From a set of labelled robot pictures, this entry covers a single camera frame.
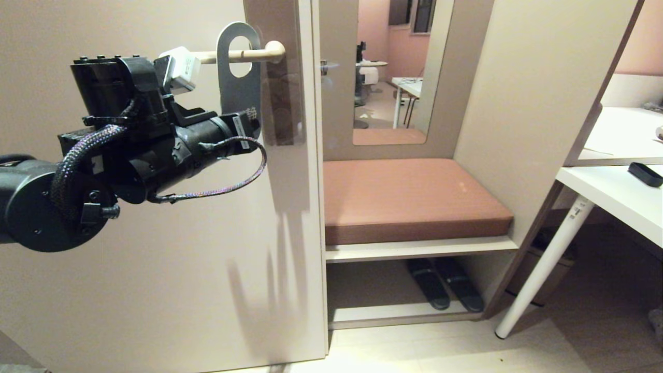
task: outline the tiled floor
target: tiled floor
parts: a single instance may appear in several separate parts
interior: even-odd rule
[[[609,226],[586,226],[579,259],[543,308],[500,340],[489,320],[336,331],[324,360],[263,372],[663,373],[646,313],[663,301],[663,264]],[[505,295],[503,303],[512,297]]]

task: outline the desk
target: desk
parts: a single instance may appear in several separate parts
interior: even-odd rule
[[[663,175],[663,165],[650,165]],[[647,186],[628,166],[562,167],[556,179],[578,192],[578,198],[552,238],[511,308],[495,329],[506,338],[550,275],[569,243],[596,205],[663,248],[663,189]]]
[[[424,80],[423,78],[391,78],[391,82],[398,88],[398,91],[396,91],[396,108],[394,109],[394,128],[397,128],[398,118],[400,117],[400,100],[403,95],[402,91],[408,92],[408,94],[415,98],[419,98]]]
[[[361,62],[356,62],[355,66],[360,66],[360,67],[382,67],[382,66],[387,66],[389,63],[385,61],[361,61]]]
[[[663,114],[640,108],[603,108],[580,153],[585,159],[663,159],[656,128]]]

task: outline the desk leg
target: desk leg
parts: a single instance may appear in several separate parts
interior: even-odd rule
[[[539,289],[541,289],[541,286],[550,275],[550,272],[555,268],[555,265],[557,265],[557,262],[585,222],[587,215],[589,215],[593,207],[594,203],[583,196],[579,195],[575,199],[573,207],[571,207],[571,210],[566,215],[566,219],[562,222],[560,229],[555,233],[552,241],[550,241],[548,248],[546,248],[538,264],[534,267],[532,274],[530,274],[530,277],[528,277],[522,286],[518,297],[516,297],[504,319],[497,326],[497,329],[495,329],[495,334],[499,338],[504,339],[509,336],[511,329],[513,329],[520,316],[522,316],[522,313],[525,312],[527,305],[530,304]]]
[[[398,118],[400,117],[400,99],[403,97],[403,91],[398,87],[396,91],[396,108],[394,109],[394,129],[398,128]]]

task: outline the black slipper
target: black slipper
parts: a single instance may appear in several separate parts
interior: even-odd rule
[[[433,308],[440,311],[449,308],[449,295],[428,259],[408,259],[408,269]]]
[[[460,303],[471,312],[483,311],[483,300],[463,268],[451,257],[435,259],[435,268],[451,287]]]

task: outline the bench cushion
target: bench cushion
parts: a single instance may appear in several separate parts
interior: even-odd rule
[[[513,215],[452,159],[324,162],[327,245],[502,236]]]

